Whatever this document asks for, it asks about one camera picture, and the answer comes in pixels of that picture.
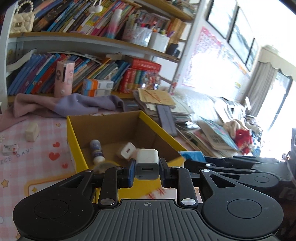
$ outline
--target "bookshelf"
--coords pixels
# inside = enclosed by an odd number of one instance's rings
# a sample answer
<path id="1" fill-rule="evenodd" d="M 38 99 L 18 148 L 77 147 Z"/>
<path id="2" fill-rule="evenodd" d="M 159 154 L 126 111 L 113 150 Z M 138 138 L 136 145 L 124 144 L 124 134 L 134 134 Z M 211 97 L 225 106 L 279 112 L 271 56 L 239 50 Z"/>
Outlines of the bookshelf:
<path id="1" fill-rule="evenodd" d="M 17 3 L 12 5 L 6 12 L 3 27 L 0 35 L 0 102 L 1 111 L 7 109 L 8 103 L 14 101 L 15 96 L 7 96 L 7 82 L 6 78 L 10 73 L 6 71 L 7 56 L 11 55 L 13 50 L 13 58 L 19 59 L 23 53 L 28 52 L 34 48 L 37 48 L 40 53 L 46 53 L 50 51 L 76 51 L 85 54 L 96 55 L 100 53 L 118 53 L 122 52 L 126 55 L 133 55 L 147 60 L 155 60 L 156 58 L 162 58 L 166 61 L 177 63 L 177 69 L 174 71 L 174 77 L 172 80 L 162 78 L 165 82 L 170 84 L 169 91 L 172 90 L 172 86 L 179 80 L 189 63 L 192 48 L 190 47 L 194 41 L 196 41 L 198 32 L 198 21 L 202 18 L 202 10 L 205 7 L 206 0 L 200 0 L 198 10 L 194 17 L 191 17 L 184 13 L 182 10 L 167 3 L 165 0 L 123 0 L 137 8 L 146 6 L 152 9 L 155 13 L 161 14 L 168 18 L 178 18 L 183 22 L 191 22 L 191 28 L 187 41 L 185 43 L 182 55 L 180 58 L 173 57 L 171 55 L 155 51 L 153 49 L 127 43 L 124 41 L 109 39 L 105 37 L 97 37 L 92 35 L 84 35 L 80 33 L 59 33 L 59 32 L 31 32 L 22 34 L 9 34 L 13 16 L 17 7 Z M 132 94 L 121 94 L 118 92 L 112 92 L 122 99 L 132 99 Z"/>
<path id="2" fill-rule="evenodd" d="M 57 33 L 57 32 L 31 32 L 21 34 L 10 34 L 9 43 L 13 42 L 29 42 L 29 41 L 67 41 L 67 42 L 79 42 L 83 44 L 96 44 L 108 47 L 116 47 L 129 51 L 134 51 L 142 54 L 147 54 L 174 63 L 179 63 L 179 59 L 166 53 L 162 53 L 148 47 L 143 47 L 137 44 L 127 43 L 117 39 L 110 39 L 105 37 L 98 37 L 92 35 L 85 35 L 79 33 Z"/>

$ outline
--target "white handbag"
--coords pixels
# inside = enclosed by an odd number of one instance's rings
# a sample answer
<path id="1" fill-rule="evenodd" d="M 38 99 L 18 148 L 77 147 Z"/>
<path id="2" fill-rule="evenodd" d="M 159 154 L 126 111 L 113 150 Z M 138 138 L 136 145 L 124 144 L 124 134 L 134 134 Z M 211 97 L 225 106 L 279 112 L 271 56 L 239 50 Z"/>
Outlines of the white handbag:
<path id="1" fill-rule="evenodd" d="M 30 12 L 22 12 L 18 13 L 21 7 L 24 4 L 30 4 Z M 16 13 L 13 16 L 12 24 L 10 33 L 29 33 L 33 29 L 34 19 L 35 19 L 35 13 L 33 12 L 34 6 L 32 1 L 27 0 L 22 2 L 16 10 Z"/>

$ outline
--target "poster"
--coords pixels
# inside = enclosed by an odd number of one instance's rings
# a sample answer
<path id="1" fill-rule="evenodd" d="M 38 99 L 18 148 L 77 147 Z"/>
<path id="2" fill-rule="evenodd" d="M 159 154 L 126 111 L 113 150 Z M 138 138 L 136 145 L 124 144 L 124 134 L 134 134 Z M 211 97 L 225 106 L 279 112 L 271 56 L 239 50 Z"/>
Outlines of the poster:
<path id="1" fill-rule="evenodd" d="M 239 101 L 250 76 L 228 48 L 203 27 L 182 84 L 200 93 Z"/>

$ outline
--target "red heart print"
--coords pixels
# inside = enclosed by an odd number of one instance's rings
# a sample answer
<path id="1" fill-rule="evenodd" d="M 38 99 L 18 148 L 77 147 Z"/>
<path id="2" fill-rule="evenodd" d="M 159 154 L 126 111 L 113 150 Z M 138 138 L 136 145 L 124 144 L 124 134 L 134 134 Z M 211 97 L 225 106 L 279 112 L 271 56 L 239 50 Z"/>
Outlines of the red heart print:
<path id="1" fill-rule="evenodd" d="M 55 161 L 56 159 L 59 158 L 60 154 L 51 152 L 51 153 L 49 153 L 48 156 L 49 156 L 50 160 Z"/>
<path id="2" fill-rule="evenodd" d="M 59 142 L 52 144 L 53 147 L 59 147 Z"/>
<path id="3" fill-rule="evenodd" d="M 65 164 L 62 165 L 62 168 L 67 169 L 68 166 L 69 166 L 68 163 L 65 163 Z"/>

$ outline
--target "white usb charger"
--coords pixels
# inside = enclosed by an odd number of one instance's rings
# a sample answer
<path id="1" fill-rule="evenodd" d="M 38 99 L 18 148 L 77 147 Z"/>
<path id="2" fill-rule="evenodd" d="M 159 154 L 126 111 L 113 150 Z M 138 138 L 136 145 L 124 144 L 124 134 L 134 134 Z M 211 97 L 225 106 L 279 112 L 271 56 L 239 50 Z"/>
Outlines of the white usb charger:
<path id="1" fill-rule="evenodd" d="M 136 177 L 139 180 L 156 180 L 159 177 L 158 151 L 139 150 L 136 158 Z"/>

